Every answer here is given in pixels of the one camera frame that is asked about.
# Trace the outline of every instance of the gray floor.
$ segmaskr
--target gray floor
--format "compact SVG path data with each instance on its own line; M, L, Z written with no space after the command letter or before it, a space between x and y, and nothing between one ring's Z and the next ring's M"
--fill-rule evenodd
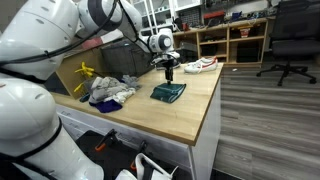
M259 68L225 68L222 128L214 168L243 179L320 179L320 66L308 65L316 85ZM274 62L264 63L262 69Z

